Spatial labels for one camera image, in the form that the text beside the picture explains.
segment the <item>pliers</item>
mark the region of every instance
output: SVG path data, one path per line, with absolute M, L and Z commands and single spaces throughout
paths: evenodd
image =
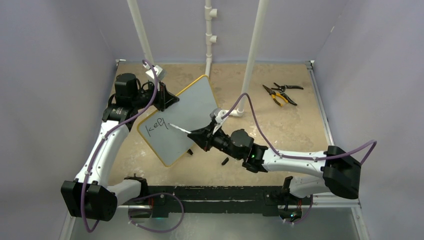
M 288 100 L 288 102 L 294 106 L 297 106 L 298 104 L 295 103 L 295 101 L 293 101 L 287 94 L 285 94 L 284 92 L 286 91 L 286 89 L 304 89 L 301 86 L 298 85 L 278 85 L 277 83 L 274 82 L 274 85 L 277 86 L 278 88 L 271 88 L 272 90 L 277 90 L 279 91 L 279 93 L 281 94 L 281 96 L 285 99 Z
M 283 96 L 282 96 L 281 94 L 279 94 L 278 92 L 276 93 L 275 91 L 271 90 L 271 88 L 269 88 L 269 87 L 267 87 L 267 86 L 265 86 L 265 85 L 262 85 L 262 86 L 263 86 L 263 88 L 264 88 L 264 89 L 265 89 L 265 90 L 269 93 L 269 95 L 271 95 L 272 99 L 274 100 L 274 102 L 275 102 L 278 106 L 282 107 L 283 105 L 277 101 L 276 96 L 277 96 L 277 97 L 279 97 L 279 98 L 281 98 L 281 99 L 283 99 L 283 100 L 284 100 L 284 102 L 286 102 L 286 103 L 288 103 L 288 102 L 289 102 L 289 101 L 288 101 L 285 97 L 283 97 Z

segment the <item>yellow handled pliers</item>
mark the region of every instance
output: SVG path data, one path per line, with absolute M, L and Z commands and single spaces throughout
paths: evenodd
M 285 103 L 288 103 L 288 102 L 289 102 L 289 101 L 288 101 L 285 97 L 283 97 L 280 93 L 278 93 L 278 92 L 276 93 L 274 90 L 272 90 L 271 88 L 269 88 L 269 87 L 267 87 L 267 86 L 265 86 L 265 85 L 262 85 L 262 86 L 263 86 L 263 88 L 264 88 L 264 89 L 265 89 L 265 90 L 269 93 L 269 95 L 271 95 L 272 99 L 274 100 L 274 102 L 275 102 L 278 106 L 282 107 L 283 105 L 277 101 L 276 96 L 277 96 L 277 97 L 279 97 L 279 98 L 281 98 L 281 99 L 283 99 Z

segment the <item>beige tabletop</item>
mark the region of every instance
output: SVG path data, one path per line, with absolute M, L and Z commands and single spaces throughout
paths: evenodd
M 168 91 L 177 94 L 192 81 L 205 73 L 204 64 L 161 64 L 167 71 L 163 82 Z M 239 97 L 242 89 L 245 64 L 212 64 L 210 82 L 219 107 L 229 109 Z M 147 81 L 141 64 L 120 64 L 117 75 L 133 73 L 144 83 Z M 277 106 L 262 84 L 273 87 L 273 82 L 286 85 L 300 85 L 304 90 L 288 89 L 286 93 L 298 104 Z M 314 88 L 304 64 L 256 64 L 248 91 L 259 126 L 270 142 L 279 150 L 311 152 L 327 149 L 326 133 L 316 101 Z M 204 152 L 192 148 L 193 155 L 185 154 L 176 163 L 166 167 L 145 143 L 138 133 L 138 123 L 155 108 L 150 107 L 134 124 L 129 136 L 122 143 L 113 164 L 109 184 L 120 183 L 124 177 L 137 176 L 147 179 L 149 185 L 161 186 L 280 186 L 287 176 L 298 173 L 259 172 L 252 173 L 242 167 L 242 162 L 224 153 L 211 149 Z M 246 101 L 244 116 L 230 117 L 222 127 L 226 134 L 245 129 L 254 142 L 266 145 L 252 118 L 252 111 Z

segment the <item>pipe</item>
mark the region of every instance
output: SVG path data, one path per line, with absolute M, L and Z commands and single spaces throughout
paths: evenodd
M 267 13 L 267 7 L 269 0 L 259 0 L 259 6 L 257 8 L 256 20 L 254 22 L 253 36 L 250 42 L 249 56 L 247 58 L 246 71 L 244 72 L 243 86 L 241 87 L 241 94 L 247 93 L 249 84 L 252 79 L 252 71 L 255 65 L 256 53 L 258 52 L 259 41 L 261 39 L 261 32 L 264 26 L 265 15 Z M 236 111 L 231 112 L 231 116 L 241 117 L 244 112 L 246 97 L 243 97 L 238 105 Z
M 211 0 L 205 0 L 204 19 L 206 20 L 206 69 L 204 74 L 209 77 L 212 64 L 212 44 L 217 42 L 217 36 L 212 35 L 212 18 L 217 17 L 217 9 L 212 8 Z
M 135 30 L 137 31 L 138 39 L 141 43 L 141 48 L 143 49 L 144 58 L 151 62 L 152 65 L 155 65 L 137 0 L 126 1 L 128 3 L 129 11 L 131 12 L 132 20 L 134 21 Z

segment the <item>white marker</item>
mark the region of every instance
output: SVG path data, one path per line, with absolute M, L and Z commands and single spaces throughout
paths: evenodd
M 177 126 L 177 125 L 174 125 L 174 124 L 172 124 L 172 123 L 170 123 L 169 125 L 171 125 L 171 127 L 174 127 L 174 128 L 176 128 L 176 129 L 178 129 L 178 130 L 182 131 L 183 133 L 186 133 L 186 134 L 191 134 L 191 133 L 192 133 L 191 131 L 187 131 L 187 130 L 185 130 L 185 129 L 183 129 L 183 128 L 181 128 L 181 127 Z

